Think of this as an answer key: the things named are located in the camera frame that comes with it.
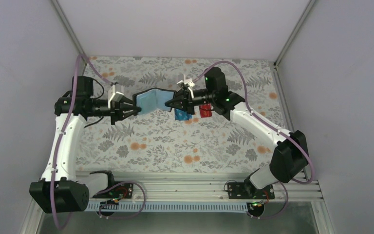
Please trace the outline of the blue credit card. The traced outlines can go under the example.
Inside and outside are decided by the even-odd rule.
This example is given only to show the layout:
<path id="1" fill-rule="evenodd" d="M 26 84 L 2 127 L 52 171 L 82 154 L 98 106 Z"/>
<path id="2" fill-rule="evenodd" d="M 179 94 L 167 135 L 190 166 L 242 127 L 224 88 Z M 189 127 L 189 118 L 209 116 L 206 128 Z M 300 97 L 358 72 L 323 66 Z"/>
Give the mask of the blue credit card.
<path id="1" fill-rule="evenodd" d="M 182 111 L 179 109 L 174 109 L 175 120 L 178 121 L 187 121 L 192 119 L 192 114 L 187 113 L 186 111 Z"/>

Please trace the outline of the black leather card holder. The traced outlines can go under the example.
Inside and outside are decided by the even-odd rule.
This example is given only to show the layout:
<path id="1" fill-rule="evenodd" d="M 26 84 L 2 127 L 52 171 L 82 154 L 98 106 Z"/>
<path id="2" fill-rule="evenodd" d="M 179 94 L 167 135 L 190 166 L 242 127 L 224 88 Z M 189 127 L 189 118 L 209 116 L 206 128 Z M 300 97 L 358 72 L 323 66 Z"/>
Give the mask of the black leather card holder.
<path id="1" fill-rule="evenodd" d="M 167 107 L 165 103 L 172 100 L 175 97 L 176 91 L 166 90 L 160 88 L 151 88 L 139 93 L 134 94 L 133 101 L 134 104 L 141 108 L 138 115 L 146 115 L 155 110 L 162 110 L 171 112 L 172 108 Z"/>

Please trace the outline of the red credit card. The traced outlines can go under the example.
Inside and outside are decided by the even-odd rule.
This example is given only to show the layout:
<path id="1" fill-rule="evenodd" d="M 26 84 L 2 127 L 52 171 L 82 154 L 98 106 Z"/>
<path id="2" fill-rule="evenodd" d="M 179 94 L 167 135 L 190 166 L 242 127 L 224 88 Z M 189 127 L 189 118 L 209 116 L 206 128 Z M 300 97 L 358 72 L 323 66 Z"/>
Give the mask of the red credit card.
<path id="1" fill-rule="evenodd" d="M 201 118 L 212 117 L 212 106 L 211 104 L 204 104 L 199 106 L 199 112 Z"/>

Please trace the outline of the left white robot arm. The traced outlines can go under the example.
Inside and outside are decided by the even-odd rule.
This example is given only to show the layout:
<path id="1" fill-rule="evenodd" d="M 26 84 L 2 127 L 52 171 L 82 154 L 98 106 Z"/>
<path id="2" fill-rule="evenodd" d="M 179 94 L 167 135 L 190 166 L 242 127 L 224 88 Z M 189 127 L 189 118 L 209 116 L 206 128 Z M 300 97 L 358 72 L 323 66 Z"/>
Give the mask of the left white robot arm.
<path id="1" fill-rule="evenodd" d="M 110 117 L 111 124 L 141 112 L 133 100 L 116 92 L 113 97 L 94 97 L 94 79 L 78 76 L 71 90 L 55 103 L 56 135 L 41 178 L 30 184 L 29 193 L 47 214 L 84 211 L 98 194 L 110 197 L 116 191 L 111 171 L 91 172 L 76 177 L 78 145 L 89 117 Z"/>

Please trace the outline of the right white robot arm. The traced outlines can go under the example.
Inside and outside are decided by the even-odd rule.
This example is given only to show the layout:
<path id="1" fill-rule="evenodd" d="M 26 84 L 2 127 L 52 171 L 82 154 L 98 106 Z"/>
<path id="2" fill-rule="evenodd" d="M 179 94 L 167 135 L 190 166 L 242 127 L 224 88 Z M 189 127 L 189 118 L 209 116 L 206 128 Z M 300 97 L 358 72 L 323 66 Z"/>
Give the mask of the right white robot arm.
<path id="1" fill-rule="evenodd" d="M 178 82 L 180 90 L 165 105 L 192 114 L 196 106 L 211 104 L 217 114 L 274 148 L 270 164 L 260 167 L 244 180 L 244 192 L 249 198 L 257 198 L 270 184 L 288 183 L 311 165 L 304 133 L 284 129 L 252 110 L 247 96 L 229 90 L 225 74 L 219 67 L 207 69 L 204 80 L 206 87 L 200 90 L 193 90 L 191 80 Z"/>

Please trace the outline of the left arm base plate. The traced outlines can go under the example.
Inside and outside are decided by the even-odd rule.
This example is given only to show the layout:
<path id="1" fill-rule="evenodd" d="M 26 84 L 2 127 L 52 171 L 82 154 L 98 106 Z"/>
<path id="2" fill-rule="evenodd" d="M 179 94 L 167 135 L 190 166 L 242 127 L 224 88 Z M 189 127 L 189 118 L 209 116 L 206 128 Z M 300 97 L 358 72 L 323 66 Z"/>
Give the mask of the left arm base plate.
<path id="1" fill-rule="evenodd" d="M 121 184 L 108 192 L 96 194 L 92 196 L 92 198 L 100 198 L 100 199 L 130 199 L 132 198 L 133 192 L 133 183 L 125 183 Z"/>

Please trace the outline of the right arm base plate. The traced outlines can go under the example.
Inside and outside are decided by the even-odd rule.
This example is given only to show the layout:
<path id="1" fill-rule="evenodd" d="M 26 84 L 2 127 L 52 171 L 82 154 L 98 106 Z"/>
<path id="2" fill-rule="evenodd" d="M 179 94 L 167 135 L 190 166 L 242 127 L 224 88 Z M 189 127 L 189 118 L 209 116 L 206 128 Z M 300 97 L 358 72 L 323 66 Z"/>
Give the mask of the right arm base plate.
<path id="1" fill-rule="evenodd" d="M 256 189 L 252 184 L 228 180 L 224 184 L 224 191 L 228 193 L 229 199 L 274 199 L 274 189 L 272 184 L 267 185 L 263 189 Z"/>

